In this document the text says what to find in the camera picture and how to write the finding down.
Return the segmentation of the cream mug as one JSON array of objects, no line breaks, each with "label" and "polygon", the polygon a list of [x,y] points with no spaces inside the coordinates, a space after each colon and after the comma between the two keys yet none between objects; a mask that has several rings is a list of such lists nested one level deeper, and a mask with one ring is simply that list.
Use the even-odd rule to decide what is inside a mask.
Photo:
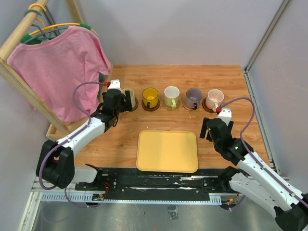
[{"label": "cream mug", "polygon": [[126,99],[126,105],[127,105],[127,109],[133,109],[136,105],[136,100],[135,100],[135,94],[134,91],[132,89],[123,89],[123,94],[125,95],[125,99]]}]

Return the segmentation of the yellow transparent cup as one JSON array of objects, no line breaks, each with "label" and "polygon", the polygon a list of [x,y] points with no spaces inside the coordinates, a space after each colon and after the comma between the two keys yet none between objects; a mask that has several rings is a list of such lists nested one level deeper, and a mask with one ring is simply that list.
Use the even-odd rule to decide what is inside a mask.
[{"label": "yellow transparent cup", "polygon": [[146,88],[142,92],[143,103],[147,108],[154,108],[158,105],[158,91],[155,88]]}]

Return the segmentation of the pink translucent cup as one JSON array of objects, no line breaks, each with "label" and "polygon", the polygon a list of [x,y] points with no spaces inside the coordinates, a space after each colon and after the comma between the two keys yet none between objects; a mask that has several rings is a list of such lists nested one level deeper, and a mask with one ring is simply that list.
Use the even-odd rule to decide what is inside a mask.
[{"label": "pink translucent cup", "polygon": [[221,106],[223,100],[224,100],[223,92],[218,89],[212,89],[207,94],[205,104],[209,109],[215,112],[216,109]]}]

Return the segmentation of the small woven rattan coaster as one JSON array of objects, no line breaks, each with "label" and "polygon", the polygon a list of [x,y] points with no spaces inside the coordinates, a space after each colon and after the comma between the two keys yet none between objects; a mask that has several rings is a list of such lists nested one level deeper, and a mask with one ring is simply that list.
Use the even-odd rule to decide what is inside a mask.
[{"label": "small woven rattan coaster", "polygon": [[189,111],[195,111],[199,108],[199,102],[194,102],[194,101],[184,102],[183,107]]}]

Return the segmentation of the large woven rattan coaster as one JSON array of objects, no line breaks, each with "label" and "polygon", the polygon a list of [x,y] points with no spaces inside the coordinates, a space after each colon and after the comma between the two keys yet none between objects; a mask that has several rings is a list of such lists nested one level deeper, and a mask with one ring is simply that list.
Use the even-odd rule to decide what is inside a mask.
[{"label": "large woven rattan coaster", "polygon": [[171,106],[166,105],[165,101],[163,101],[163,107],[164,107],[166,110],[170,110],[170,111],[177,110],[177,109],[179,108],[179,106],[180,106],[180,100],[178,100],[178,101],[176,102],[175,108],[172,108]]}]

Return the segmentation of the purple translucent mug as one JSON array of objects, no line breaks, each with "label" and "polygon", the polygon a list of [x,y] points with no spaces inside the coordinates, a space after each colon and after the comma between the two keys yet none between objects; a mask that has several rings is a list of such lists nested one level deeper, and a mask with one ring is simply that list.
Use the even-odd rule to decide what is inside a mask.
[{"label": "purple translucent mug", "polygon": [[185,102],[194,101],[200,103],[202,96],[202,92],[199,89],[190,88],[186,91]]}]

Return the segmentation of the white mug green handle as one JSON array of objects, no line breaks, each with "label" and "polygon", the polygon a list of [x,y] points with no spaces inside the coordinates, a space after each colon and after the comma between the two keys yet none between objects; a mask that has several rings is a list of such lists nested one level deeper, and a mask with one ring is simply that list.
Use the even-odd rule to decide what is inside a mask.
[{"label": "white mug green handle", "polygon": [[180,90],[175,86],[168,86],[164,90],[164,95],[165,105],[175,109],[179,101]]}]

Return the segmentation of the yellow plastic tray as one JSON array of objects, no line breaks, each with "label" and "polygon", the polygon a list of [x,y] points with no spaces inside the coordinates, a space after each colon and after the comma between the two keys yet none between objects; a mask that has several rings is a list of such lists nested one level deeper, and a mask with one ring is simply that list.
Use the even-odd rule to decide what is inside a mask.
[{"label": "yellow plastic tray", "polygon": [[198,169],[197,138],[189,131],[143,130],[139,133],[137,169],[194,173]]}]

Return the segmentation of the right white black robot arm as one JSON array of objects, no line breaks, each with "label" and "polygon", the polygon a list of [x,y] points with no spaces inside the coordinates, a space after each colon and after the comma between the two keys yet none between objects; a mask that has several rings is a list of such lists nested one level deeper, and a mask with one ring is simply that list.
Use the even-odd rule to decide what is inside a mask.
[{"label": "right white black robot arm", "polygon": [[266,165],[245,141],[234,138],[231,124],[221,118],[204,118],[200,133],[224,159],[232,162],[218,177],[223,192],[237,191],[267,210],[283,231],[308,226],[308,195],[292,186]]}]

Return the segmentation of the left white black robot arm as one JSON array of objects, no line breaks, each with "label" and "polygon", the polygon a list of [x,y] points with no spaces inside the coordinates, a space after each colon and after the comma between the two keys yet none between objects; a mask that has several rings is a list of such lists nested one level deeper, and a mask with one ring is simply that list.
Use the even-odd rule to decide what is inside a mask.
[{"label": "left white black robot arm", "polygon": [[55,187],[66,188],[71,183],[86,183],[96,191],[103,185],[100,170],[86,164],[77,167],[75,157],[93,139],[115,127],[119,114],[132,109],[129,90],[109,89],[103,93],[103,103],[82,126],[57,141],[44,142],[36,175],[41,187],[51,190]]}]

